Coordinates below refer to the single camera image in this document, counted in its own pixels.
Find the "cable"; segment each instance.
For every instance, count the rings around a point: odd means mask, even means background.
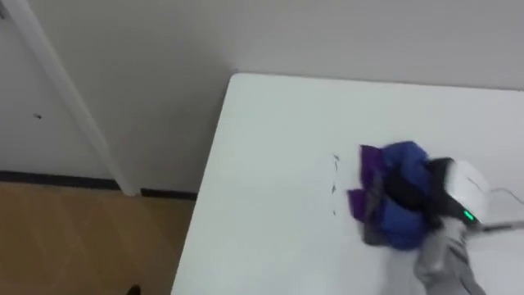
[[[490,190],[490,193],[497,193],[497,192],[505,192],[505,193],[508,193],[510,194],[515,200],[517,200],[517,202],[521,203],[522,205],[524,205],[524,201],[517,197],[512,191],[510,191],[509,189],[507,188],[493,188]]]

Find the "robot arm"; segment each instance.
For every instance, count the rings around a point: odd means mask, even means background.
[[[466,251],[466,225],[446,217],[420,249],[414,271],[427,295],[486,295],[477,284]]]

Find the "led indicator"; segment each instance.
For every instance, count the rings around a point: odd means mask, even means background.
[[[475,216],[473,216],[471,213],[469,213],[468,210],[464,210],[464,215],[469,218],[469,220],[473,221],[475,220]]]

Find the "door frame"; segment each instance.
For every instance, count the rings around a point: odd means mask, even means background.
[[[87,137],[102,164],[107,167],[122,192],[128,196],[140,193],[140,188],[133,185],[118,161],[113,157],[104,133],[87,108],[84,99],[70,78],[55,49],[49,42],[42,26],[26,0],[1,0],[9,12],[23,39],[33,50],[38,62],[55,85],[66,108],[75,119],[80,130]]]

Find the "purple cloth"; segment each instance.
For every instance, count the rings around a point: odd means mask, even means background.
[[[353,218],[364,222],[366,215],[366,192],[363,189],[350,189],[347,191],[350,199],[350,210]]]
[[[366,191],[372,187],[375,174],[383,174],[385,170],[386,163],[382,157],[382,150],[378,147],[360,145],[360,183],[364,189],[347,191],[350,199],[351,215],[356,220],[364,222]]]
[[[373,185],[375,173],[383,174],[386,163],[382,150],[378,147],[360,145],[360,183],[364,190],[369,190]]]

